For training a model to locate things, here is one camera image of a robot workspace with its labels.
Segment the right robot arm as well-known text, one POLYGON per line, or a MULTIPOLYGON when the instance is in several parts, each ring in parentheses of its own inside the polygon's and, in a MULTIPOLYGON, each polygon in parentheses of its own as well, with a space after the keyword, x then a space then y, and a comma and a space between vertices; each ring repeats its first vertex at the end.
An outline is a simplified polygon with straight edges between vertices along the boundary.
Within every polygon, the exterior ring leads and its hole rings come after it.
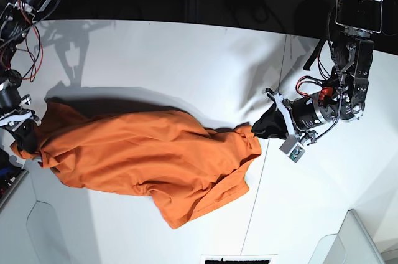
POLYGON ((21 96, 19 87, 23 80, 33 80, 42 59, 43 48, 33 55, 32 66, 25 75, 11 67, 11 60, 19 44, 27 40, 28 33, 39 35, 37 25, 53 12, 45 8, 51 0, 7 0, 1 9, 1 128, 14 138, 20 151, 33 153, 37 149, 34 127, 40 125, 40 118, 34 111, 26 109, 29 95, 21 96))

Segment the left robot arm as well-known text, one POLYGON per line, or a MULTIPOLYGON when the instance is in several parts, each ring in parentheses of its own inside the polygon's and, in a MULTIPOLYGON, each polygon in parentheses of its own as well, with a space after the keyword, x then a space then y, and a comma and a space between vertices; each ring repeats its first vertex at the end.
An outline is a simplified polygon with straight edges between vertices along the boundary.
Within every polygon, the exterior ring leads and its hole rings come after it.
POLYGON ((253 124, 252 133, 262 139, 296 139, 316 143, 316 127, 334 128, 339 121, 358 119, 364 111, 373 61, 373 34, 382 33, 383 0, 335 0, 328 13, 326 32, 303 69, 319 62, 321 49, 328 45, 333 68, 319 67, 320 78, 304 75, 290 101, 279 92, 266 89, 272 106, 253 124))

